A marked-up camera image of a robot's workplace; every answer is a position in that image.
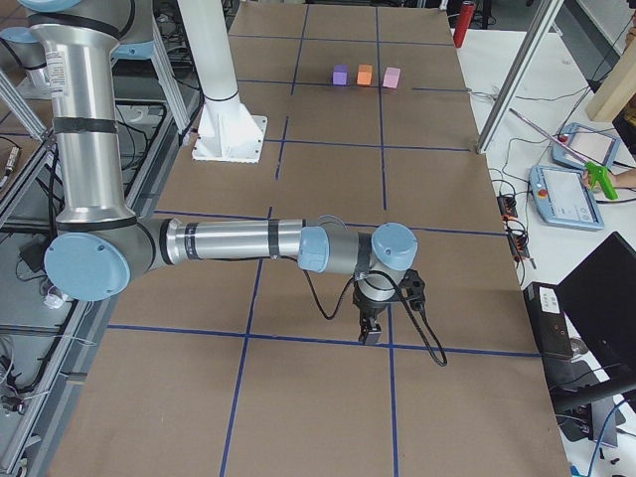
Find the brown table surface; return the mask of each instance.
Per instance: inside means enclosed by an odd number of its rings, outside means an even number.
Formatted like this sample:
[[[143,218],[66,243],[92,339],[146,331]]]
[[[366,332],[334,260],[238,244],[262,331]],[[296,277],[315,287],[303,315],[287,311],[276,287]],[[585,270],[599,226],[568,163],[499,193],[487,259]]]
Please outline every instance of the brown table surface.
[[[359,346],[351,296],[325,322],[287,261],[157,270],[122,294],[49,475],[569,475],[445,14],[247,2],[231,44],[260,162],[183,148],[158,217],[410,226],[449,365],[399,307]],[[329,85],[340,63],[374,85]],[[315,277],[329,305],[345,281]]]

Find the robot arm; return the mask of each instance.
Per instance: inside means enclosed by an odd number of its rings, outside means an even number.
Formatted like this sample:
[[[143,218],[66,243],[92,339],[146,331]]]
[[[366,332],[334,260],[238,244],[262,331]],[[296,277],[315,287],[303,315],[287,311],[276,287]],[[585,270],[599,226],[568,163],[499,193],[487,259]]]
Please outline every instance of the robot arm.
[[[397,301],[397,284],[417,250],[408,228],[385,224],[369,235],[330,221],[138,220],[124,202],[110,57],[122,38],[135,33],[135,15],[151,22],[150,0],[116,0],[107,9],[102,0],[20,1],[31,9],[30,30],[46,51],[63,170],[66,207],[45,256],[56,286],[94,301],[119,293],[149,270],[184,260],[297,257],[305,270],[355,276],[360,339],[377,342],[376,317]],[[232,101],[239,105],[237,93],[224,108]],[[418,286],[423,306],[423,284]]]

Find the white pillar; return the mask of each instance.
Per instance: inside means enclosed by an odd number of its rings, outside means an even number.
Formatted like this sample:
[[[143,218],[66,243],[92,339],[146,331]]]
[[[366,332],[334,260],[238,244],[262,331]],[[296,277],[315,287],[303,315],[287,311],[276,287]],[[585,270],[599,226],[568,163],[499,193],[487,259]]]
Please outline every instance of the white pillar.
[[[258,162],[266,117],[240,102],[221,0],[179,0],[206,101],[193,158]]]

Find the blue tape line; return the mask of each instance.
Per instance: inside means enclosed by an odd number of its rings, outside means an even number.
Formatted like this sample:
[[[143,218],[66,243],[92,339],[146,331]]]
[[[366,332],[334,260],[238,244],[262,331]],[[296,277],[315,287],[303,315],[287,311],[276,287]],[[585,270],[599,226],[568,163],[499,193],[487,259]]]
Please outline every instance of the blue tape line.
[[[382,207],[384,210],[387,210],[387,164],[385,161],[385,122],[382,114],[382,64],[380,62],[380,19],[378,17],[378,7],[376,7],[376,50],[378,51],[378,106],[380,113],[380,153],[382,162]]]
[[[436,234],[460,234],[467,236],[490,236],[490,237],[505,237],[507,234],[504,232],[480,232],[480,231],[456,231],[453,229],[431,229],[428,227],[409,227],[412,231],[424,231],[433,232]]]
[[[278,151],[278,165],[276,166],[276,174],[274,179],[277,181],[280,178],[280,168],[282,167],[282,154],[285,150],[285,139],[287,138],[287,125],[289,124],[289,116],[285,116],[285,127],[282,130],[282,143],[280,144],[280,151]]]
[[[119,325],[109,324],[110,330],[131,330],[131,331],[150,331],[154,333],[175,333],[182,335],[206,335],[221,336],[228,338],[244,338],[245,333],[236,333],[232,331],[214,331],[214,330],[198,330],[189,328],[166,328],[161,326],[141,326],[141,325]]]
[[[318,146],[336,146],[336,147],[367,147],[374,149],[404,149],[404,150],[415,150],[415,151],[448,151],[448,152],[470,152],[470,149],[465,147],[436,147],[436,146],[390,146],[385,144],[354,144],[349,142],[328,142],[328,141],[308,141],[308,140],[298,140],[298,139],[285,139],[284,141],[280,139],[265,139],[265,142],[288,142],[290,144],[309,144],[309,145],[318,145]]]
[[[2,124],[7,117],[9,117],[9,114],[11,114],[11,111],[7,112],[4,116],[2,116],[2,119],[0,119],[0,124]]]
[[[255,38],[255,39],[271,39],[271,40],[304,40],[310,42],[342,42],[342,43],[377,43],[378,40],[344,40],[338,38],[301,38],[301,37],[283,37],[283,36],[269,36],[269,35],[239,35],[229,34],[230,37],[237,38]],[[387,45],[420,45],[423,47],[455,47],[452,43],[434,43],[434,42],[396,42],[381,40],[380,43]]]
[[[437,92],[468,92],[468,89],[452,89],[444,87],[412,87],[413,91],[437,91]]]
[[[294,90],[296,89],[296,80],[298,78],[298,66],[300,65],[300,55],[302,54],[302,43],[305,38],[305,29],[307,28],[307,19],[309,18],[309,7],[305,9],[305,21],[302,24],[302,33],[300,34],[300,45],[298,45],[298,57],[296,58],[296,68],[294,69],[294,83],[291,85],[291,93],[290,95],[294,95]]]
[[[391,381],[391,424],[394,438],[394,477],[399,477],[399,452],[398,452],[398,399],[396,396],[396,356],[394,348],[394,316],[393,309],[389,306],[389,372]]]
[[[201,212],[183,212],[183,211],[162,211],[157,210],[155,214],[170,214],[173,216],[192,216],[192,217],[208,217],[210,219],[237,219],[240,221],[263,221],[266,217],[250,217],[250,216],[229,216],[225,214],[204,214]]]
[[[332,340],[322,338],[305,338],[300,336],[284,336],[284,335],[266,335],[266,334],[252,334],[252,333],[235,333],[227,331],[214,331],[214,330],[196,330],[188,328],[163,328],[155,326],[137,326],[137,325],[108,325],[108,329],[115,330],[130,330],[130,331],[149,331],[157,333],[176,333],[184,335],[209,335],[220,336],[230,338],[244,338],[253,340],[266,340],[266,341],[286,341],[294,343],[309,343],[309,344],[322,344],[322,345],[341,345],[341,346],[363,346],[357,341],[349,340]],[[408,350],[408,351],[426,351],[425,346],[420,345],[403,345],[399,343],[381,343],[375,345],[377,348],[393,348],[395,350]],[[487,356],[507,356],[511,358],[540,358],[538,353],[522,353],[514,351],[497,351],[497,350],[473,350],[469,348],[444,348],[446,353],[457,353],[463,355],[487,355]]]
[[[247,346],[249,344],[249,331],[251,329],[251,322],[254,316],[254,306],[256,304],[256,296],[258,295],[258,287],[260,285],[261,272],[262,272],[262,259],[258,261],[258,270],[256,271],[256,280],[254,281],[254,290],[251,295],[251,305],[249,307],[249,317],[247,318],[247,326],[245,328],[245,337],[242,343],[242,350],[240,352],[240,364],[238,365],[237,384],[235,386],[235,395],[232,400],[232,410],[230,412],[230,421],[228,422],[228,432],[226,433],[226,445],[223,450],[223,459],[221,461],[221,469],[219,471],[220,477],[225,477],[226,469],[228,466],[228,457],[230,455],[230,445],[232,443],[232,433],[234,430],[235,418],[237,416],[237,408],[239,407],[240,385],[242,383],[245,360],[247,358]]]

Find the black band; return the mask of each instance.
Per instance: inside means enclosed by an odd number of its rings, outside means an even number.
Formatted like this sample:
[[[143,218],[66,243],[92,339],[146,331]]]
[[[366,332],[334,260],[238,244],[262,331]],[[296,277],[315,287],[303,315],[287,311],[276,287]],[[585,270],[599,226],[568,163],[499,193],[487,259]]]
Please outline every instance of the black band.
[[[197,244],[196,244],[196,241],[197,241],[196,233],[197,233],[198,225],[199,224],[195,222],[190,222],[189,224],[186,225],[186,229],[184,231],[183,242],[186,248],[186,255],[188,256],[189,260],[201,259],[199,255],[197,254]]]
[[[366,275],[371,266],[371,235],[358,233],[358,259],[354,276]]]
[[[171,222],[172,219],[166,219],[159,228],[159,251],[161,251],[161,258],[167,265],[174,265],[168,253],[168,228]]]
[[[148,271],[150,270],[150,267],[152,266],[152,264],[155,262],[155,257],[157,256],[157,245],[155,245],[155,240],[152,237],[152,234],[150,234],[150,231],[148,231],[148,229],[146,229],[143,224],[138,222],[137,226],[141,229],[142,232],[146,234],[146,237],[148,238],[148,241],[150,242],[150,246],[152,247],[152,258],[150,259],[148,268],[146,268],[146,271]]]
[[[280,257],[280,246],[278,245],[278,224],[279,219],[267,221],[267,244],[269,245],[269,257]]]
[[[223,101],[229,101],[230,99],[233,99],[237,97],[238,95],[239,95],[239,90],[237,89],[237,92],[235,92],[232,96],[228,96],[223,99],[214,99],[213,97],[209,97],[209,96],[206,96],[206,99],[209,99],[210,101],[215,101],[215,102],[223,102]]]
[[[137,217],[129,217],[128,219],[119,219],[117,221],[108,222],[58,222],[58,230],[63,232],[98,232],[112,231],[114,229],[123,229],[137,224]]]
[[[93,119],[91,117],[56,117],[53,119],[56,134],[65,132],[105,132],[117,133],[116,122],[110,119]]]
[[[95,30],[97,32],[105,33],[113,38],[119,40],[121,35],[112,25],[100,22],[98,20],[91,20],[90,18],[76,17],[75,15],[66,15],[64,13],[36,13],[29,17],[29,26],[34,25],[66,25],[68,27],[81,27]]]

